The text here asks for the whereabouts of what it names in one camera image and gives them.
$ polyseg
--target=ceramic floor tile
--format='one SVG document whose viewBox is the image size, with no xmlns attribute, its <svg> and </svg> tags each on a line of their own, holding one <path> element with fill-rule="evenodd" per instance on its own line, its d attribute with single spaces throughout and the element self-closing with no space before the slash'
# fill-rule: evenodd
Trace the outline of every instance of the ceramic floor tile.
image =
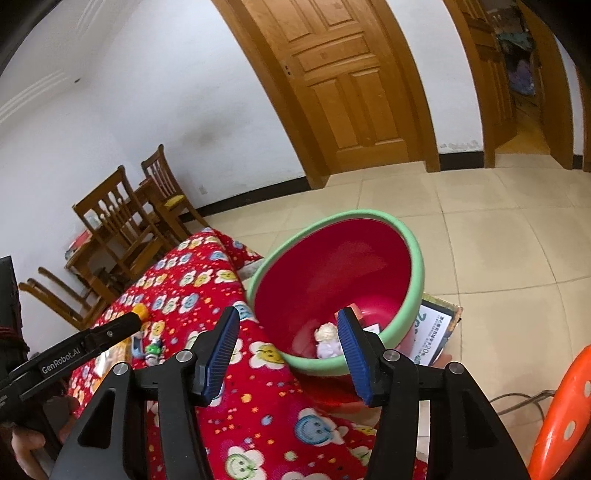
<svg viewBox="0 0 591 480">
<path fill-rule="evenodd" d="M 511 439 L 515 443 L 526 465 L 530 462 L 531 452 L 534 450 L 535 440 L 541 428 L 542 421 L 540 420 L 529 425 L 520 425 L 508 429 L 509 435 L 511 435 Z"/>
<path fill-rule="evenodd" d="M 556 281 L 591 275 L 591 237 L 574 208 L 523 210 L 548 258 Z"/>
<path fill-rule="evenodd" d="M 550 155 L 531 155 L 523 153 L 496 154 L 497 168 L 525 167 L 525 168 L 562 168 Z"/>
<path fill-rule="evenodd" d="M 364 180 L 381 179 L 384 177 L 392 177 L 394 175 L 426 173 L 426 171 L 425 163 L 422 161 L 384 165 L 383 167 L 373 167 L 362 170 Z"/>
<path fill-rule="evenodd" d="M 359 183 L 348 183 L 292 195 L 296 199 L 294 207 L 280 230 L 304 228 L 335 213 L 354 210 L 359 188 Z"/>
<path fill-rule="evenodd" d="M 359 208 L 383 210 L 394 216 L 441 213 L 435 185 L 428 173 L 365 180 Z"/>
<path fill-rule="evenodd" d="M 296 201 L 297 195 L 289 195 L 237 208 L 235 210 L 239 215 L 235 225 L 237 234 L 255 235 L 278 232 L 289 217 Z"/>
<path fill-rule="evenodd" d="M 458 295 L 435 295 L 442 300 L 453 303 L 454 305 L 460 304 L 460 297 Z M 452 356 L 452 359 L 456 362 L 462 361 L 462 322 L 456 325 L 451 337 L 446 343 L 444 352 Z"/>
<path fill-rule="evenodd" d="M 343 185 L 345 183 L 356 183 L 363 179 L 363 170 L 346 171 L 343 173 L 335 173 L 331 175 L 329 181 L 326 182 L 327 187 L 334 185 Z"/>
<path fill-rule="evenodd" d="M 549 168 L 497 168 L 509 195 L 522 208 L 570 207 L 572 202 L 557 181 L 560 170 Z"/>
<path fill-rule="evenodd" d="M 220 230 L 226 235 L 234 236 L 240 233 L 238 220 L 242 211 L 240 209 L 228 210 L 205 217 L 212 228 Z"/>
<path fill-rule="evenodd" d="M 460 293 L 554 283 L 540 243 L 519 210 L 445 214 Z"/>
<path fill-rule="evenodd" d="M 444 212 L 517 208 L 492 170 L 453 170 L 433 174 Z"/>
<path fill-rule="evenodd" d="M 576 356 L 587 345 L 591 345 L 591 322 L 589 321 L 591 278 L 559 283 L 558 288 L 566 312 L 573 356 Z"/>
<path fill-rule="evenodd" d="M 587 235 L 591 237 L 591 208 L 576 207 L 574 212 L 581 227 L 585 230 Z"/>
<path fill-rule="evenodd" d="M 556 285 L 464 294 L 460 301 L 462 362 L 488 398 L 558 387 L 572 355 Z M 538 419 L 534 409 L 523 409 L 504 422 Z"/>
<path fill-rule="evenodd" d="M 275 242 L 277 232 L 256 233 L 255 235 L 238 235 L 235 239 L 242 242 L 251 250 L 262 257 L 266 257 L 271 251 L 271 245 Z"/>
<path fill-rule="evenodd" d="M 281 232 L 277 232 L 277 236 L 275 237 L 275 240 L 273 241 L 273 243 L 271 244 L 271 247 L 269 248 L 269 254 L 272 254 L 281 245 L 283 245 L 285 242 L 287 242 L 292 236 L 294 236 L 295 234 L 297 234 L 301 231 L 302 231 L 301 228 L 294 228 L 291 230 L 282 230 Z"/>
<path fill-rule="evenodd" d="M 457 293 L 452 248 L 443 215 L 405 217 L 402 221 L 417 237 L 423 253 L 425 291 L 435 296 Z"/>
<path fill-rule="evenodd" d="M 591 207 L 591 174 L 581 170 L 561 170 L 556 180 L 575 207 Z"/>
</svg>

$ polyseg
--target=flower pattern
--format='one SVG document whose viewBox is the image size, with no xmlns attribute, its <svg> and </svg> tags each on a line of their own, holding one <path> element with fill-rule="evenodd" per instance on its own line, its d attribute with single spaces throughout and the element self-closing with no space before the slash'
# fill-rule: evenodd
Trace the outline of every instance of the flower pattern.
<svg viewBox="0 0 591 480">
<path fill-rule="evenodd" d="M 252 342 L 250 349 L 253 356 L 248 361 L 251 367 L 267 367 L 272 370 L 279 370 L 285 366 L 285 360 L 275 348 L 275 345 L 268 342 Z"/>
<path fill-rule="evenodd" d="M 262 468 L 264 462 L 265 457 L 260 451 L 234 446 L 228 450 L 225 469 L 232 480 L 267 480 Z"/>
</svg>

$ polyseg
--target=chair backrest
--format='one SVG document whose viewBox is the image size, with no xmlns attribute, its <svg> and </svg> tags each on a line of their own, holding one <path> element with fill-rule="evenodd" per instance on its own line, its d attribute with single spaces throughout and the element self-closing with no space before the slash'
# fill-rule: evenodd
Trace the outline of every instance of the chair backrest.
<svg viewBox="0 0 591 480">
<path fill-rule="evenodd" d="M 79 303 L 80 311 L 72 308 L 72 306 L 34 278 L 29 278 L 27 283 L 20 282 L 18 284 L 19 290 L 26 291 L 33 295 L 37 300 L 43 302 L 74 328 L 78 330 L 88 328 L 89 324 L 92 323 L 94 319 L 101 314 L 102 309 L 106 307 L 106 303 L 100 299 L 96 305 L 91 306 L 85 299 L 61 281 L 61 279 L 49 272 L 49 270 L 40 267 L 39 272 L 62 288 L 76 303 Z"/>
<path fill-rule="evenodd" d="M 160 144 L 158 150 L 150 158 L 142 162 L 142 170 L 146 178 L 152 179 L 158 186 L 165 199 L 177 194 L 184 195 L 177 179 L 174 178 L 173 172 L 168 166 L 168 162 L 166 162 L 164 145 Z"/>
<path fill-rule="evenodd" d="M 136 198 L 123 165 L 72 208 L 130 280 L 137 276 L 132 265 L 150 234 L 172 248 Z"/>
</svg>

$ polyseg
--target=wooden door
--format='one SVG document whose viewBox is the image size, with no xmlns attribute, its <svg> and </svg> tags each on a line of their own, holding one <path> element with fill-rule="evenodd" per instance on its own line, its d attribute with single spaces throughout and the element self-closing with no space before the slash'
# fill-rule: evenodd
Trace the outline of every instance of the wooden door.
<svg viewBox="0 0 591 480">
<path fill-rule="evenodd" d="M 583 102 L 583 170 L 591 171 L 591 89 L 577 69 Z"/>
<path fill-rule="evenodd" d="M 369 0 L 241 1 L 331 173 L 422 160 L 411 92 Z"/>
<path fill-rule="evenodd" d="M 494 147 L 509 141 L 517 134 L 515 106 L 509 92 L 505 59 L 496 40 L 495 30 L 479 0 L 456 0 L 476 45 L 480 68 L 485 81 L 483 100 L 492 117 Z"/>
<path fill-rule="evenodd" d="M 538 77 L 536 96 L 540 106 L 542 131 L 550 154 L 564 168 L 573 168 L 573 110 L 570 103 L 569 81 L 556 38 L 548 26 L 523 2 L 517 5 L 534 38 L 539 62 L 534 78 Z"/>
</svg>

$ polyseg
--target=white wall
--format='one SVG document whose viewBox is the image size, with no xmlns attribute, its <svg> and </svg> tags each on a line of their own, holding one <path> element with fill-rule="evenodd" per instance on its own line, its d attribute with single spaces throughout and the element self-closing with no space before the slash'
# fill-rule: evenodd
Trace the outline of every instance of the white wall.
<svg viewBox="0 0 591 480">
<path fill-rule="evenodd" d="M 387 0 L 423 81 L 439 153 L 483 150 L 472 72 L 441 0 Z"/>
<path fill-rule="evenodd" d="M 164 144 L 196 206 L 304 176 L 252 67 L 210 0 L 143 0 L 90 87 L 127 156 Z"/>
<path fill-rule="evenodd" d="M 556 38 L 560 55 L 566 70 L 566 77 L 569 81 L 570 89 L 570 104 L 573 109 L 573 154 L 583 155 L 584 133 L 583 133 L 583 99 L 581 98 L 581 88 L 579 85 L 579 77 L 577 75 L 577 67 L 562 43 Z"/>
<path fill-rule="evenodd" d="M 64 252 L 83 230 L 72 205 L 120 164 L 139 183 L 141 169 L 127 162 L 82 87 L 0 135 L 0 257 L 12 255 L 18 281 L 38 277 L 39 266 L 72 281 Z M 21 293 L 21 302 L 24 337 L 33 352 L 75 332 L 29 294 Z"/>
</svg>

